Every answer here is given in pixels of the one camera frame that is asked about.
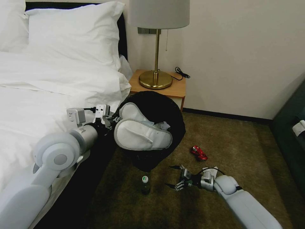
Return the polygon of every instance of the baseboard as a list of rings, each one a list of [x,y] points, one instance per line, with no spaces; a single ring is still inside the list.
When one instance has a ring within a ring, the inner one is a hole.
[[[236,115],[236,114],[225,114],[225,113],[218,113],[218,112],[212,112],[212,111],[203,111],[203,110],[196,110],[196,109],[191,109],[191,108],[183,108],[182,111],[187,112],[187,113],[193,113],[193,114],[208,115],[208,116],[214,116],[214,117],[220,117],[220,118],[229,118],[229,119],[237,119],[237,120],[242,120],[242,121],[256,122],[256,123],[265,124],[265,125],[269,125],[272,122],[271,119],[255,118],[255,117],[248,117],[248,116],[242,116],[242,115]]]

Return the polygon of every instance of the brass lamp base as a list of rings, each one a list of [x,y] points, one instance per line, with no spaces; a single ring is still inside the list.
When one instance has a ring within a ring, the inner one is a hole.
[[[143,72],[139,76],[139,82],[149,89],[164,89],[172,85],[173,79],[170,74],[158,71],[159,76],[154,82],[154,71]]]

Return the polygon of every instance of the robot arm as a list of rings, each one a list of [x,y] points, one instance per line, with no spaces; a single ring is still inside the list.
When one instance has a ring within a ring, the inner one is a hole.
[[[282,226],[249,192],[244,191],[233,177],[222,175],[217,178],[218,168],[203,168],[192,175],[183,166],[171,166],[181,169],[180,182],[177,185],[166,184],[179,191],[192,185],[207,191],[216,191],[228,204],[236,218],[246,229],[281,229]]]
[[[97,105],[97,109],[102,107],[105,112],[96,113],[97,123],[84,126],[84,109],[68,109],[75,128],[39,140],[33,150],[35,163],[19,171],[0,194],[1,229],[28,228],[47,203],[54,180],[74,171],[89,156],[98,135],[105,135],[111,128],[106,119],[109,105]]]

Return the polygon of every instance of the white slipper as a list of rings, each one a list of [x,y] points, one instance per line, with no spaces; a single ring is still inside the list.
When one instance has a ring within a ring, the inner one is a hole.
[[[122,119],[134,119],[137,121],[148,121],[137,105],[132,102],[126,103],[119,111]]]
[[[122,119],[114,129],[114,139],[119,147],[128,150],[162,150],[172,141],[170,132],[134,119]]]

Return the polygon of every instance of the small bottle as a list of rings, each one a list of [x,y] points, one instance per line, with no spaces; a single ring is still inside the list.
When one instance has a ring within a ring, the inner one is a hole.
[[[147,195],[150,192],[150,183],[148,181],[148,176],[143,176],[142,177],[141,191],[144,195]]]

